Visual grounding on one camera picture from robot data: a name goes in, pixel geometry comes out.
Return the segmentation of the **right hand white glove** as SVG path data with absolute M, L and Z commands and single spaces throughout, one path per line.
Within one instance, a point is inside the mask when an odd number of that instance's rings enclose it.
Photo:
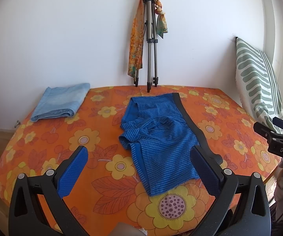
M 274 192 L 274 199 L 280 208 L 283 208 L 283 158 L 278 167 L 281 169 L 276 180 L 276 188 Z

